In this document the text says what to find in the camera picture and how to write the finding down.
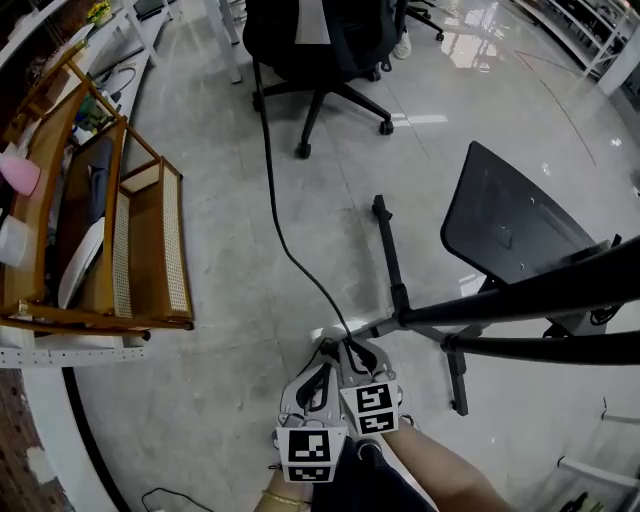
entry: sneaker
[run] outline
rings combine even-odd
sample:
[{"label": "sneaker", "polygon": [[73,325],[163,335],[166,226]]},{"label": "sneaker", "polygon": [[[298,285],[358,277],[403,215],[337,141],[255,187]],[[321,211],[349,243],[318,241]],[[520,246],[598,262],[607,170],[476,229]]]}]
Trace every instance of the sneaker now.
[{"label": "sneaker", "polygon": [[356,444],[356,454],[358,455],[358,458],[360,460],[362,460],[362,449],[367,446],[375,448],[380,452],[380,455],[382,455],[382,447],[380,446],[380,443],[378,441],[376,441],[375,439],[360,439],[360,441],[358,441]]},{"label": "sneaker", "polygon": [[396,59],[404,60],[411,55],[411,40],[409,39],[409,32],[404,29],[400,41],[393,48],[393,56]]}]

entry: black office chair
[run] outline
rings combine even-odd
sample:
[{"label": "black office chair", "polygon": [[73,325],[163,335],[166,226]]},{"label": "black office chair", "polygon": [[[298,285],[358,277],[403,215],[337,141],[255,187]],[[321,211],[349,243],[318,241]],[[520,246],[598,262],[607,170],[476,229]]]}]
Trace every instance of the black office chair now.
[{"label": "black office chair", "polygon": [[[432,4],[427,0],[416,0],[415,3],[418,3],[418,2],[421,4],[428,5],[430,7],[435,7],[435,4]],[[415,3],[414,5],[409,5],[407,7],[407,16],[411,16],[413,19],[421,21],[425,25],[430,26],[432,29],[434,29],[437,32],[436,41],[443,41],[444,34],[442,31],[442,27],[436,25],[433,21],[431,21],[431,13],[429,12],[429,9],[421,5],[415,5]]]},{"label": "black office chair", "polygon": [[[379,79],[377,67],[390,70],[389,54],[399,39],[406,0],[398,2],[395,21],[389,0],[322,0],[330,45],[295,44],[298,0],[247,0],[244,44],[258,61],[274,68],[285,82],[264,89],[265,96],[314,91],[311,107],[296,149],[309,158],[309,136],[324,97],[333,92],[382,117],[380,133],[391,135],[391,114],[345,82]],[[259,109],[257,93],[253,106]]]}]

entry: wicker panel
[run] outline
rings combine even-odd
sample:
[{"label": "wicker panel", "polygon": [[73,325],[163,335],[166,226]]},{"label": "wicker panel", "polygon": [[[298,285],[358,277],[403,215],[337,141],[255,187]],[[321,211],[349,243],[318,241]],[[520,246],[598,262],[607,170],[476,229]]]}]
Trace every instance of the wicker panel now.
[{"label": "wicker panel", "polygon": [[180,251],[180,220],[178,201],[178,177],[170,170],[163,173],[163,230],[164,254],[169,285],[169,302],[172,311],[187,313],[187,292],[182,272]]},{"label": "wicker panel", "polygon": [[129,198],[118,194],[113,235],[113,299],[116,316],[131,318],[129,295]]}]

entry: tile floor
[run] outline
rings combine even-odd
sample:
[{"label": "tile floor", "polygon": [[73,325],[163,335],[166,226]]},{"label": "tile floor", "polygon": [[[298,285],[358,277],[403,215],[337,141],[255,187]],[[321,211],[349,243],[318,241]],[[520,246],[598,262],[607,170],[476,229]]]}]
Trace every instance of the tile floor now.
[{"label": "tile floor", "polygon": [[[439,229],[466,148],[478,140],[561,204],[595,239],[638,234],[632,192],[640,150],[597,88],[508,0],[440,0],[435,33],[408,20],[413,53],[358,90],[397,114],[391,137],[378,121],[329,97],[312,156],[293,157],[308,94],[269,99],[278,205],[292,252],[350,321],[388,310],[384,255],[370,215],[383,193],[414,305],[460,296],[477,273],[442,247]],[[276,460],[270,433],[280,393],[311,352],[309,333],[334,325],[323,297],[286,259],[269,212],[262,133],[248,57],[232,86],[204,10],[182,0],[165,27],[162,67],[145,78],[136,128],[184,174],[184,227],[193,332],[154,332],[180,356],[77,370],[103,456],[132,510],[158,485],[216,511],[248,511]],[[637,328],[626,306],[612,330]],[[494,327],[540,335],[542,322]],[[434,343],[410,333],[384,346],[423,430],[482,469],[518,510],[559,510],[583,489],[612,506],[620,491],[556,469],[567,455],[632,475],[640,433],[602,424],[602,397],[636,411],[637,369],[576,368],[468,358],[470,414],[449,409],[449,378]],[[186,510],[168,497],[156,505]]]}]

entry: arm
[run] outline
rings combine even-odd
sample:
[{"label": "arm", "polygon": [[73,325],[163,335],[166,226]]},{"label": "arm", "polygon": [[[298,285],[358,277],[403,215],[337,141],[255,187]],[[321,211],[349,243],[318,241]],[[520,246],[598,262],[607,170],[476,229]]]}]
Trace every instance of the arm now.
[{"label": "arm", "polygon": [[510,510],[480,471],[405,421],[383,437],[440,512]]},{"label": "arm", "polygon": [[[292,484],[284,481],[282,470],[276,469],[273,472],[271,482],[267,491],[281,498],[294,501],[311,501],[312,487],[308,484]],[[281,503],[267,495],[263,495],[255,512],[298,512],[304,507],[298,505]]]}]

